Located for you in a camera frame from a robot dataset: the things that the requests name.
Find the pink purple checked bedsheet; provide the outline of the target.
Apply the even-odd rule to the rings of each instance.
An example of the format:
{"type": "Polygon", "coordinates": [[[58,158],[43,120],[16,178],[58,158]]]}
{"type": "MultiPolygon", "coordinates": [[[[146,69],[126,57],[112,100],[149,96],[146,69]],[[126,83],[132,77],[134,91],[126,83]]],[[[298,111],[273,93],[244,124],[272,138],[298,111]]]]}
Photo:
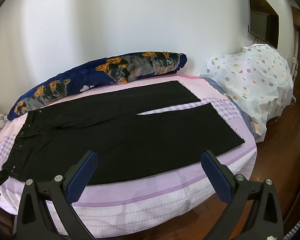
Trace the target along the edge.
{"type": "MultiPolygon", "coordinates": [[[[177,80],[204,103],[211,103],[218,114],[240,135],[245,143],[217,159],[234,174],[250,178],[257,156],[255,139],[245,114],[217,83],[208,78],[172,75],[153,77],[128,84],[92,88],[57,101],[114,92],[154,83],[177,80]]],[[[8,121],[0,131],[0,170],[8,158],[15,137],[27,115],[8,121]]],[[[0,207],[17,215],[24,183],[9,178],[0,187],[0,207]]],[[[97,238],[127,235],[152,228],[192,210],[214,194],[200,164],[166,174],[125,183],[88,186],[74,203],[74,210],[97,238]]]]}

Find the navy blue cat-print pillow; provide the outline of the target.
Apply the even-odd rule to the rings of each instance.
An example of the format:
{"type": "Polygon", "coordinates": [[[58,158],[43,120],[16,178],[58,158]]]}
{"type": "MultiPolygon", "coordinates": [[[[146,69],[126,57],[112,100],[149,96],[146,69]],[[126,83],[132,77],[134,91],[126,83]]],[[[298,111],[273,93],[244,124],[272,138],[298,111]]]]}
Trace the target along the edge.
{"type": "Polygon", "coordinates": [[[20,96],[7,119],[12,121],[29,111],[94,87],[175,74],[186,63],[185,54],[166,51],[136,52],[90,61],[60,73],[20,96]]]}

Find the black denim pants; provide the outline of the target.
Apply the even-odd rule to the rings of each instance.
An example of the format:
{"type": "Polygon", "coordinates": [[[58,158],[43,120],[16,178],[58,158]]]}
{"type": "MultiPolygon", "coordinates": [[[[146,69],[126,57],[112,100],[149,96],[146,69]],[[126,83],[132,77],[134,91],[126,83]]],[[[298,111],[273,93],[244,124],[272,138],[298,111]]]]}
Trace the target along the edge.
{"type": "Polygon", "coordinates": [[[87,151],[97,154],[91,185],[154,176],[221,155],[244,140],[209,103],[178,81],[85,96],[28,113],[2,168],[47,181],[87,151]]]}

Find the wall-mounted black television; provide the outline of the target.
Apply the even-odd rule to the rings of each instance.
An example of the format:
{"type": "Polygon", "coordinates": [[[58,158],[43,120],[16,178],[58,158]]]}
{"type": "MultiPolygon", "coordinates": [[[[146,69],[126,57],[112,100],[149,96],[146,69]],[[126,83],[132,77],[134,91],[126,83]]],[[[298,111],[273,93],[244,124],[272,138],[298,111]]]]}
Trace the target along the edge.
{"type": "Polygon", "coordinates": [[[279,42],[279,16],[267,0],[248,0],[248,32],[277,49],[279,42]]]}

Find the white patterned cover cloth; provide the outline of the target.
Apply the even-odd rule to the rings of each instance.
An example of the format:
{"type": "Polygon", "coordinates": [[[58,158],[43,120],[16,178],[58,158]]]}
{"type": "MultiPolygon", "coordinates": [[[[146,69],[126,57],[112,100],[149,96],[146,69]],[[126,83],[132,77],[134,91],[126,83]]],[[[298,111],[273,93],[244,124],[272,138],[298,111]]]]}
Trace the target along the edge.
{"type": "Polygon", "coordinates": [[[293,96],[288,63],[267,44],[243,47],[238,54],[217,55],[200,75],[215,81],[251,118],[257,142],[264,141],[267,121],[281,116],[293,96]]]}

